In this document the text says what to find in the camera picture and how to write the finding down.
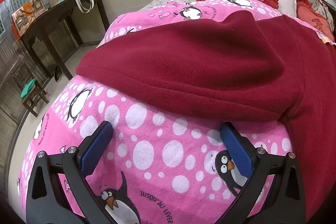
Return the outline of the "dark red fleece garment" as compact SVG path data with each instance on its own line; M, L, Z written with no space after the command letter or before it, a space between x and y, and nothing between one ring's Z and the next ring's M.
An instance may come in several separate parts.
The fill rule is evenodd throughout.
M132 32L76 68L159 109L220 121L280 121L302 173L306 216L335 185L335 47L282 15L247 10Z

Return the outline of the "small wooden stool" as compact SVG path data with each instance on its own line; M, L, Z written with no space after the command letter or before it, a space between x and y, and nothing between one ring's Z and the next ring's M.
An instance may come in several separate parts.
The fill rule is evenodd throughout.
M14 82L16 83L17 87L19 88L19 95L21 99L22 105L31 113L33 116L37 117L38 113L34 110L40 100L43 100L45 103L49 103L47 99L46 91L42 88L41 84L38 80L33 76L32 72L30 71L29 67L26 63L22 63L19 65L17 70L14 72L13 75ZM21 91L26 83L30 80L36 79L35 86L32 91L26 96L25 98L21 98Z

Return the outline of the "green cloth on stool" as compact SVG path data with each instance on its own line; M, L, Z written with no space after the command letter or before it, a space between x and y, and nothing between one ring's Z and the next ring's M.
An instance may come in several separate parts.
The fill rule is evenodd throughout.
M25 98L26 96L28 96L28 94L30 93L30 91L33 90L34 86L36 83L36 79L32 79L30 80L28 83L26 83L21 91L21 98Z

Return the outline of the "pink penguin blanket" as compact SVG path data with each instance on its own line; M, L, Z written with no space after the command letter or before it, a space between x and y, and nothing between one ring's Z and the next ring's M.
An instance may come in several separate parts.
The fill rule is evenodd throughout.
M185 20L221 22L241 10L249 11L255 20L285 15L318 35L308 23L256 0L170 1L147 11L120 15L98 47L132 32ZM28 146L18 177L25 213L38 152L56 155L77 147L103 121L112 124L113 137L86 181L113 223L218 223L235 199L233 188L240 189L247 181L237 168L229 170L224 181L215 167L217 154L226 150L220 136L225 122L232 123L254 147L279 156L293 152L298 161L289 133L280 121L184 116L76 73L42 117ZM59 178L73 212L81 215L66 177L60 174ZM335 185L315 215L305 216L305 223L334 221Z

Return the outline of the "orange gift box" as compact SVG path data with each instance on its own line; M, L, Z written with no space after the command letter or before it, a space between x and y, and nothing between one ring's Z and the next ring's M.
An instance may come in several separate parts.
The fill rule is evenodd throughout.
M21 37L29 28L29 26L46 12L43 0L30 0L21 6L17 11L12 14L15 28L18 36Z

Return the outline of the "right red heart cushion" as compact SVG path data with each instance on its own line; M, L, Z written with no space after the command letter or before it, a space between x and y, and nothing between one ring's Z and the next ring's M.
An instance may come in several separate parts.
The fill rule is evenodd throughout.
M334 35L327 19L314 11L308 0L297 0L297 17L314 27L324 43L334 44Z

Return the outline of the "dark wooden console table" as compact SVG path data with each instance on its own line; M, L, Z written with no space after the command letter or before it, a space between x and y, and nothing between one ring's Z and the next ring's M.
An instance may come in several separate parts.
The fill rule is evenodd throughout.
M64 61L58 54L49 35L56 30L59 22L66 21L70 29L70 34L74 37L78 45L82 45L83 41L71 19L71 12L77 6L75 0L64 0L54 7L48 9L41 16L32 22L27 31L21 36L21 41L24 44L33 61L39 65L46 77L51 78L49 70L44 66L39 56L33 49L35 39L39 39L46 46L48 52L52 56L56 65L61 69L68 80L72 79L72 74L66 67Z

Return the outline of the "metal security door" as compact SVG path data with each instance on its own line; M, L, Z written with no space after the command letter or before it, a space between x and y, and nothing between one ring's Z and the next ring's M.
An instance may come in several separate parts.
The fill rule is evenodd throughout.
M29 0L4 0L1 3L1 134L11 134L21 122L25 108L14 73L26 63L38 80L45 75L29 55L25 45L14 34L12 14Z

